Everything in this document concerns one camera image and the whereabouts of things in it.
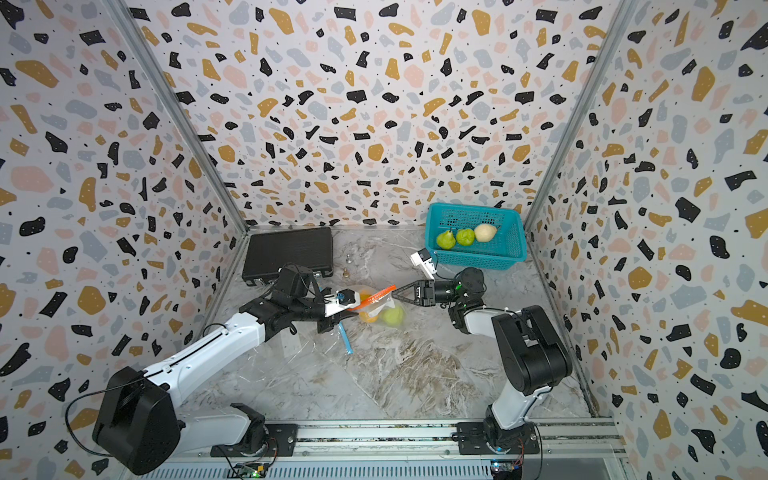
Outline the beige round fruit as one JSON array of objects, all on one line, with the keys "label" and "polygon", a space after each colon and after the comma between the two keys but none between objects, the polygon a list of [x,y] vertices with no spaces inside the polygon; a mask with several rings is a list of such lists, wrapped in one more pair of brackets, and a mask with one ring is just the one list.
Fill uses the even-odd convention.
[{"label": "beige round fruit", "polygon": [[474,228],[476,235],[476,242],[488,243],[493,240],[498,232],[496,226],[488,223],[483,223]]}]

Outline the clear blue zip-top bag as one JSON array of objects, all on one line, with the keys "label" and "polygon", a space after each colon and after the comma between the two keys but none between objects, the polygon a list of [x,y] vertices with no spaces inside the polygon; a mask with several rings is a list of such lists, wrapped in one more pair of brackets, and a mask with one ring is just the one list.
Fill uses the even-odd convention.
[{"label": "clear blue zip-top bag", "polygon": [[[325,316],[325,303],[324,299],[314,301],[312,299],[297,300],[289,310],[292,312],[295,321],[315,322],[317,327],[317,321]],[[335,326],[332,331],[335,331],[340,335],[343,341],[346,353],[352,355],[354,350],[349,340],[346,329],[342,324],[342,321]]]}]

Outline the orange fruit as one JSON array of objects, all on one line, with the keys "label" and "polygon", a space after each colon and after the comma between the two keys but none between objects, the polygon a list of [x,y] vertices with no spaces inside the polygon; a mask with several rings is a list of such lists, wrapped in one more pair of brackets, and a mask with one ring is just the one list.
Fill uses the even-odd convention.
[{"label": "orange fruit", "polygon": [[366,307],[358,309],[359,319],[365,323],[374,323],[379,316],[380,308]]}]

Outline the clear red zip-top bag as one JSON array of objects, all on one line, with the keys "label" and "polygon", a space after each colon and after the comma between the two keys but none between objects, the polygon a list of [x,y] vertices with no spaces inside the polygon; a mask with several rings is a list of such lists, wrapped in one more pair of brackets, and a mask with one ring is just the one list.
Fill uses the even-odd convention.
[{"label": "clear red zip-top bag", "polygon": [[[372,296],[371,296],[370,298],[368,298],[366,301],[364,301],[364,302],[360,302],[360,305],[359,305],[359,306],[357,306],[356,308],[352,309],[352,311],[353,311],[353,312],[356,312],[356,313],[358,314],[358,309],[360,309],[360,308],[366,308],[366,307],[373,307],[373,308],[376,308],[376,307],[378,307],[378,308],[380,308],[380,312],[379,312],[379,315],[380,315],[380,313],[381,313],[381,311],[382,311],[383,309],[385,309],[385,308],[388,308],[388,307],[393,307],[393,306],[395,306],[396,304],[400,304],[400,305],[403,307],[403,305],[402,305],[402,303],[401,303],[401,302],[399,302],[398,300],[395,300],[395,299],[392,297],[392,292],[393,292],[395,289],[396,289],[396,286],[395,286],[395,285],[391,285],[391,286],[389,286],[389,287],[387,287],[387,288],[384,288],[383,290],[376,290],[376,289],[374,289],[374,288],[371,288],[371,287],[366,287],[366,286],[363,286],[363,287],[357,288],[357,289],[356,289],[356,292],[357,292],[357,293],[360,293],[361,291],[366,291],[366,290],[368,290],[368,291],[370,291],[370,292],[372,293]],[[387,325],[385,325],[385,324],[384,324],[384,323],[383,323],[383,322],[382,322],[382,321],[379,319],[379,316],[378,316],[378,319],[377,319],[377,321],[376,321],[376,322],[374,322],[374,323],[377,323],[377,324],[381,324],[381,325],[387,326]]]}]

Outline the green pear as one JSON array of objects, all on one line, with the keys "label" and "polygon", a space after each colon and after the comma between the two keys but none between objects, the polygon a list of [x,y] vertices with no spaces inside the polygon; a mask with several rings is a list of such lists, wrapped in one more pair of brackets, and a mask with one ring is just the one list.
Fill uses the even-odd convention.
[{"label": "green pear", "polygon": [[456,244],[456,238],[451,230],[446,230],[436,237],[436,245],[442,250],[452,250]]}]

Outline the green lime fruit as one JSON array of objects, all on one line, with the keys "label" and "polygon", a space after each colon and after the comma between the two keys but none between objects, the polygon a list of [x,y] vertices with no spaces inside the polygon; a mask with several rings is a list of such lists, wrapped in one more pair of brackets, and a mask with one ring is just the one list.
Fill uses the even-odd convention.
[{"label": "green lime fruit", "polygon": [[405,316],[405,309],[400,304],[396,304],[393,307],[383,309],[379,319],[389,327],[398,328],[403,325]]}]

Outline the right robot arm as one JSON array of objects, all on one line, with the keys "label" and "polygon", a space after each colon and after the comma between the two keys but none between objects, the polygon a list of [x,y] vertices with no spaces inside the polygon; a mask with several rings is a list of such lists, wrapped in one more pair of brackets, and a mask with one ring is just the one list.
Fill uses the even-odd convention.
[{"label": "right robot arm", "polygon": [[457,330],[496,341],[507,383],[486,410],[484,441],[494,452],[522,451],[536,432],[530,411],[572,374],[573,364],[542,307],[493,308],[483,299],[485,291],[483,272],[467,267],[450,279],[411,282],[392,297],[418,307],[444,307]]}]

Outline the green apple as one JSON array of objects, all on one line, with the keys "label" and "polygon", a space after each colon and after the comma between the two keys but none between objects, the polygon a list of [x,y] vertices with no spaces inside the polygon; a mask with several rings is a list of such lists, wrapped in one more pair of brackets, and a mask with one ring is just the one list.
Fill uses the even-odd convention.
[{"label": "green apple", "polygon": [[476,241],[476,235],[473,229],[460,229],[456,232],[456,242],[461,246],[471,246]]}]

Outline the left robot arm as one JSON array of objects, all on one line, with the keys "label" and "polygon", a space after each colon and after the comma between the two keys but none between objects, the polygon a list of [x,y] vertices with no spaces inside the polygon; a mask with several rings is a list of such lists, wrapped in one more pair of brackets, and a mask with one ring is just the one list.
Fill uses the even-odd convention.
[{"label": "left robot arm", "polygon": [[141,370],[125,367],[113,374],[98,393],[94,455],[144,475],[191,450],[208,448],[227,459],[265,454],[269,430],[255,409],[233,403],[184,418],[178,408],[224,367],[281,331],[294,330],[298,322],[311,322],[320,333],[331,331],[357,316],[360,303],[358,292],[322,289],[311,269],[285,265],[264,294],[182,351]]}]

